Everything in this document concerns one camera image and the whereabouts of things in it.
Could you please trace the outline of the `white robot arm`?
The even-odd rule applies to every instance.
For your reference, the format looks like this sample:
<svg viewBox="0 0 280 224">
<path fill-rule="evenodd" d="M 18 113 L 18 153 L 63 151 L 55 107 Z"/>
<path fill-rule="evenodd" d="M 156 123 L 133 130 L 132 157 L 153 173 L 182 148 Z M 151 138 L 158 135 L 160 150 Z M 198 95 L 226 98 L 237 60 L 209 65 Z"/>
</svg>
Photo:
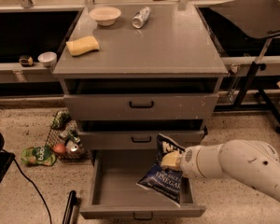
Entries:
<svg viewBox="0 0 280 224">
<path fill-rule="evenodd" d="M 233 178 L 280 202 L 280 162 L 276 150 L 258 140 L 231 140 L 214 146 L 187 147 L 161 159 L 162 169 L 186 178 Z"/>
</svg>

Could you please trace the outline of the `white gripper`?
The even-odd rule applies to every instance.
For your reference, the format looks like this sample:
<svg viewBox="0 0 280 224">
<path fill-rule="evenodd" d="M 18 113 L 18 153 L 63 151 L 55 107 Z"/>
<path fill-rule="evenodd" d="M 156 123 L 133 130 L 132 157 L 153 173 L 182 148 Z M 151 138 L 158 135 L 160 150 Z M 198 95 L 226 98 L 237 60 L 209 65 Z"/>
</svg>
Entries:
<svg viewBox="0 0 280 224">
<path fill-rule="evenodd" d="M 203 146 L 192 146 L 187 147 L 182 156 L 178 151 L 168 153 L 161 160 L 161 168 L 174 171 L 181 169 L 185 178 L 205 178 L 201 171 L 202 166 L 199 164 L 199 158 L 204 151 Z"/>
</svg>

